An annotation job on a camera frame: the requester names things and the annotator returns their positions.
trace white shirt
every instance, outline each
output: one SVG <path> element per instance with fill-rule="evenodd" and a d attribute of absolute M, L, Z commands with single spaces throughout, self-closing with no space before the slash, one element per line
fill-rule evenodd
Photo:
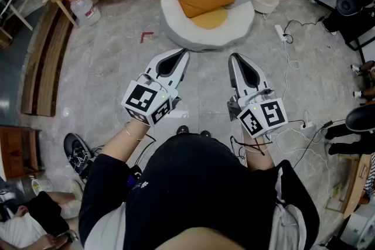
<path fill-rule="evenodd" d="M 30 246 L 45 234 L 47 232 L 29 213 L 0 222 L 0 239 L 17 248 Z"/>

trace person's arm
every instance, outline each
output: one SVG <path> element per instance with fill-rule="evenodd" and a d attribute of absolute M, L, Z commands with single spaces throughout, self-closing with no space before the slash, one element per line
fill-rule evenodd
<path fill-rule="evenodd" d="M 149 128 L 148 125 L 133 119 L 126 125 L 126 129 L 124 127 L 105 145 L 101 153 L 126 162 Z"/>
<path fill-rule="evenodd" d="M 24 248 L 17 248 L 0 239 L 0 249 L 2 250 L 44 250 L 56 245 L 56 238 L 50 234 L 42 235 L 36 242 Z"/>
<path fill-rule="evenodd" d="M 244 135 L 244 143 L 249 144 L 249 145 L 256 145 L 257 142 L 258 144 L 264 143 L 263 136 L 259 136 L 256 139 L 252 139 L 251 136 L 247 133 L 246 129 L 242 128 L 242 131 Z M 274 161 L 272 160 L 272 157 L 269 151 L 267 151 L 267 146 L 262 145 L 262 146 L 259 146 L 259 148 L 263 151 L 265 155 L 262 155 L 261 152 L 257 152 L 257 150 L 255 150 L 254 148 L 246 146 L 247 167 L 251 171 L 268 170 L 270 168 L 273 168 L 275 164 L 274 164 Z"/>
<path fill-rule="evenodd" d="M 84 245 L 95 224 L 126 201 L 130 169 L 125 163 L 149 126 L 132 120 L 104 147 L 95 159 L 83 191 L 79 232 Z"/>

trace black t-shirt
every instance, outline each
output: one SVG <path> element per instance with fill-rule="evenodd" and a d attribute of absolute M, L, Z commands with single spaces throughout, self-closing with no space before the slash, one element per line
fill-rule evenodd
<path fill-rule="evenodd" d="M 84 191 L 81 241 L 126 201 L 124 249 L 155 249 L 193 227 L 217 230 L 246 249 L 268 249 L 277 174 L 250 172 L 217 140 L 181 134 L 160 146 L 128 190 L 128 166 L 99 155 Z"/>

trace black sneaker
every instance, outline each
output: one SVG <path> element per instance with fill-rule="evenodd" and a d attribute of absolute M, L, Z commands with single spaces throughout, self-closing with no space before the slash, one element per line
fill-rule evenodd
<path fill-rule="evenodd" d="M 211 138 L 211 133 L 209 131 L 202 131 L 200 134 L 204 135 L 204 136 L 206 136 L 208 138 Z"/>
<path fill-rule="evenodd" d="M 176 131 L 176 135 L 180 135 L 182 133 L 189 133 L 189 128 L 186 126 L 186 125 L 181 125 L 177 131 Z"/>

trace tile floor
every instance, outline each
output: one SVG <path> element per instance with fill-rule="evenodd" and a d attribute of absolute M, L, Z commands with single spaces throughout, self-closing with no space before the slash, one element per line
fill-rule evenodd
<path fill-rule="evenodd" d="M 64 189 L 67 179 L 74 177 L 63 152 L 65 135 L 75 132 L 91 147 L 106 143 L 129 120 L 120 104 L 129 82 L 138 77 L 154 55 L 178 47 L 159 25 L 159 0 L 101 0 L 98 7 L 101 19 L 91 27 L 75 29 L 70 36 L 60 76 L 56 116 L 21 117 L 23 124 L 42 130 L 42 160 L 46 176 L 56 190 Z M 240 139 L 240 124 L 230 122 L 226 106 L 233 95 L 227 68 L 229 54 L 240 52 L 254 60 L 265 71 L 270 86 L 282 97 L 287 57 L 274 25 L 284 28 L 291 19 L 315 22 L 327 12 L 308 0 L 280 2 L 268 20 L 255 14 L 253 28 L 242 43 L 222 51 L 191 53 L 185 79 L 178 87 L 182 102 L 175 112 L 149 130 L 157 143 L 147 151 L 141 167 L 181 124 L 187 125 L 191 132 L 207 129 L 228 146 L 230 135 Z M 358 53 L 345 45 L 340 34 L 326 33 L 320 23 L 303 27 L 291 23 L 288 31 L 294 43 L 287 45 L 287 51 L 290 59 L 299 61 L 300 66 L 299 70 L 288 70 L 288 91 L 284 97 L 288 118 L 305 119 L 307 114 L 309 121 L 321 123 L 345 118 L 359 104 L 353 99 L 352 91 L 362 83 L 349 67 L 351 63 L 360 63 Z M 142 32 L 154 32 L 154 35 L 147 36 L 140 44 Z M 179 114 L 185 118 L 176 118 Z M 299 123 L 290 123 L 277 132 L 287 128 L 298 129 Z M 311 137 L 315 130 L 316 127 L 307 130 L 306 135 Z M 291 152 L 283 154 L 276 143 L 272 144 L 270 152 L 276 163 L 288 159 L 293 165 L 303 151 L 292 150 L 308 144 L 292 131 L 272 136 L 273 141 L 276 138 L 284 152 Z M 132 162 L 146 143 L 143 141 L 135 151 Z M 342 222 L 340 215 L 325 211 L 324 207 L 332 186 L 346 181 L 348 165 L 336 156 L 327 158 L 322 142 L 311 148 L 317 155 L 307 152 L 296 172 L 321 216 L 317 240 L 321 242 Z M 328 160 L 330 186 L 326 164 L 319 155 Z"/>

